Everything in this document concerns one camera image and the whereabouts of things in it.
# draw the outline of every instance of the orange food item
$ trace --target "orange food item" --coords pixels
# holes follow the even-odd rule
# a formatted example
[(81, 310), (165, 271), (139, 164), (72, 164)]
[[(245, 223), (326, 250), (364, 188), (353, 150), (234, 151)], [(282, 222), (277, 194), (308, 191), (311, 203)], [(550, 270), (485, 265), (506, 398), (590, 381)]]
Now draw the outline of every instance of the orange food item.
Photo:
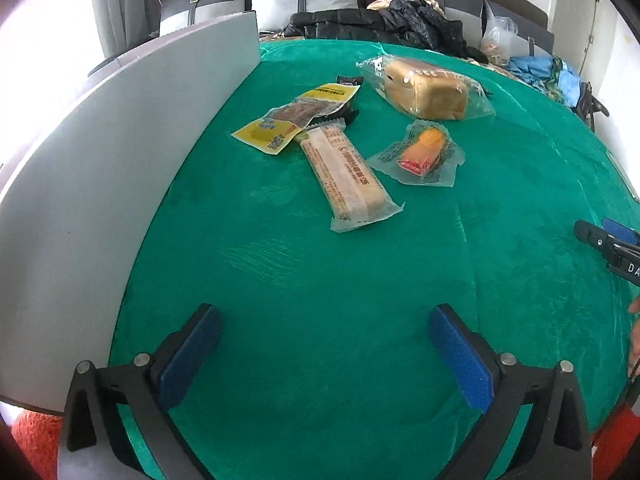
[(398, 166), (413, 174), (429, 173), (440, 161), (447, 137), (437, 128), (427, 128), (416, 141), (406, 148), (398, 159)]

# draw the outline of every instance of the plastic bag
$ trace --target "plastic bag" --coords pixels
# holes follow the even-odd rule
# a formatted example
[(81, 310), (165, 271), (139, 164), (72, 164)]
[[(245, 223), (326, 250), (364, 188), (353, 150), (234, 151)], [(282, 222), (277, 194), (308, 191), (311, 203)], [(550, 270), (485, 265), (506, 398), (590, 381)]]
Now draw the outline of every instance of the plastic bag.
[(414, 119), (459, 121), (495, 114), (479, 82), (446, 68), (390, 54), (356, 65), (378, 94)]
[(480, 50), (489, 62), (497, 66), (509, 64), (513, 52), (513, 40), (518, 37), (518, 26), (511, 18), (495, 16), (486, 22), (486, 32), (480, 42)]
[(414, 121), (404, 140), (367, 159), (374, 170), (410, 186), (453, 187), (465, 152), (451, 139), (442, 124)]
[(332, 231), (351, 231), (385, 220), (404, 208), (396, 205), (334, 121), (296, 136), (322, 186), (334, 219)]

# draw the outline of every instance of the green tablecloth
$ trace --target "green tablecloth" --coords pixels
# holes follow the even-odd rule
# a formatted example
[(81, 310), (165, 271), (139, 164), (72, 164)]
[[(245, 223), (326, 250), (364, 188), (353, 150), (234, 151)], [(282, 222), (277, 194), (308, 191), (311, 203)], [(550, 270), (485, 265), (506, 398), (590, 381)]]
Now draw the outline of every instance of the green tablecloth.
[[(447, 123), (466, 152), (454, 188), (379, 174), (404, 211), (336, 234), (299, 146), (269, 156), (230, 134), (383, 52), (481, 81), (497, 116)], [(356, 103), (347, 133), (365, 158), (411, 121), (369, 86)], [(433, 478), (478, 413), (431, 347), (428, 311), (450, 303), (525, 364), (574, 362), (593, 428), (625, 379), (633, 291), (572, 227), (605, 216), (638, 226), (639, 209), (600, 141), (519, 82), (398, 46), (265, 44), (261, 65), (204, 131), (156, 213), (111, 363), (153, 350), (201, 302), (215, 304), (225, 320), (220, 345), (171, 416), (218, 480)], [(141, 447), (130, 418), (127, 426)]]

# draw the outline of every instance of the blue gripper pad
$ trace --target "blue gripper pad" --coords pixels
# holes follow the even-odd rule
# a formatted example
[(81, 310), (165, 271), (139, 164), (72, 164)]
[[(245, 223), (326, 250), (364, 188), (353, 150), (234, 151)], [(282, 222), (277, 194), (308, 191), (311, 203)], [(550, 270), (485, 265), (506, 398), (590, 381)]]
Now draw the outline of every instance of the blue gripper pad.
[(602, 228), (607, 233), (609, 233), (610, 235), (614, 235), (618, 240), (624, 242), (625, 244), (640, 244), (638, 233), (636, 233), (633, 229), (629, 229), (628, 227), (613, 221), (611, 218), (602, 219)]
[(200, 365), (220, 339), (222, 316), (209, 307), (158, 376), (158, 405), (165, 411), (178, 406)]
[(492, 377), (490, 365), (482, 360), (469, 341), (468, 336), (475, 334), (469, 332), (449, 305), (439, 305), (431, 311), (428, 330), (431, 342), (456, 378), (468, 405), (486, 413), (494, 400), (497, 365)]

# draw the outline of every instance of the black jacket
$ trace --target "black jacket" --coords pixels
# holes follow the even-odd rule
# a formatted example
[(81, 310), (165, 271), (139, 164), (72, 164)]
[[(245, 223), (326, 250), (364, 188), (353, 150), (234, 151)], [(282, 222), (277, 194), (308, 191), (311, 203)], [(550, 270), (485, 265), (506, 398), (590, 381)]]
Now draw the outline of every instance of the black jacket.
[(388, 9), (383, 10), (297, 12), (292, 15), (284, 35), (393, 43), (488, 62), (482, 52), (467, 46), (462, 37), (462, 22), (447, 20), (421, 0), (392, 0)]

